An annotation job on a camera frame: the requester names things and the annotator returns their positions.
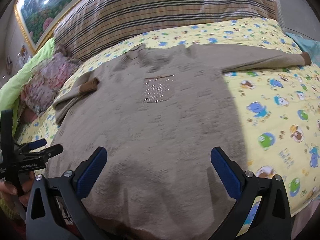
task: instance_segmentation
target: cartoon print sheet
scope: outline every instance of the cartoon print sheet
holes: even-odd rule
[[[68,92],[84,72],[140,43],[151,48],[169,48],[178,44],[188,47],[194,43],[234,43],[301,53],[297,44],[283,34],[275,20],[265,18],[157,30],[105,49],[84,62],[65,83],[59,96]],[[259,177],[271,178],[274,174],[283,177],[292,216],[319,195],[319,73],[320,68],[312,65],[225,75],[243,126],[248,168]],[[54,115],[50,107],[44,115],[23,128],[18,142],[45,138],[50,145],[59,128]],[[251,223],[257,206],[257,203],[253,206],[247,225]]]

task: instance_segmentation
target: metal screw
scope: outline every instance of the metal screw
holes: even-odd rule
[[[63,176],[65,176],[65,177],[70,177],[72,175],[72,171],[65,171],[64,173],[63,173]]]
[[[275,175],[275,178],[276,178],[277,181],[281,181],[282,180],[281,176],[278,175],[278,174]]]
[[[36,180],[41,180],[41,179],[42,179],[42,177],[43,177],[43,175],[42,175],[42,174],[38,174],[38,175],[36,176]]]
[[[248,178],[252,178],[253,177],[253,172],[252,171],[246,171],[244,173]]]

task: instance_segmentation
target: brown ribbed cuff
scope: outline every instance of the brown ribbed cuff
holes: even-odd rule
[[[81,94],[85,94],[85,93],[89,93],[89,92],[97,91],[98,84],[99,84],[99,80],[97,78],[93,78],[93,79],[89,80],[88,82],[82,84],[79,87],[80,95]]]
[[[310,56],[309,56],[309,54],[307,52],[302,52],[301,56],[304,59],[305,65],[311,65],[311,58],[310,58]]]

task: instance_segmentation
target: mattress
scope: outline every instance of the mattress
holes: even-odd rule
[[[150,48],[234,43],[301,53],[297,44],[284,35],[278,23],[266,18],[156,30],[120,42],[84,62],[65,83],[58,97],[68,92],[83,73],[140,43]],[[239,71],[224,76],[242,124],[248,169],[259,177],[282,176],[292,216],[319,195],[319,72],[319,67],[312,64],[279,70]],[[55,111],[50,107],[32,124],[23,127],[18,143],[45,138],[50,145],[58,129]],[[258,202],[257,198],[245,226],[251,223]]]

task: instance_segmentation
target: finger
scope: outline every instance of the finger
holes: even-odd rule
[[[32,180],[34,180],[35,177],[36,177],[35,172],[34,172],[34,171],[30,171],[30,172],[29,172],[29,178],[32,179]]]
[[[33,179],[29,179],[28,181],[26,181],[25,183],[23,183],[21,186],[22,186],[22,189],[24,192],[29,192],[32,188],[32,185],[33,185],[33,182],[34,180]]]
[[[33,182],[34,182],[34,179],[35,179],[35,176],[36,175],[35,175],[34,171],[29,172],[29,180],[21,185],[22,186],[22,190],[24,192],[28,192],[28,191],[31,190]]]
[[[18,193],[16,187],[7,181],[0,182],[0,191],[10,195],[17,195]]]
[[[5,193],[4,191],[2,191],[0,195],[2,196],[4,201],[7,203],[7,205],[11,206],[11,204],[12,204],[12,199],[11,199],[12,194],[8,194],[8,193]]]
[[[28,201],[29,201],[29,198],[30,198],[30,192],[26,193],[25,195],[21,196],[19,198],[20,202],[25,206],[27,207],[28,206]]]

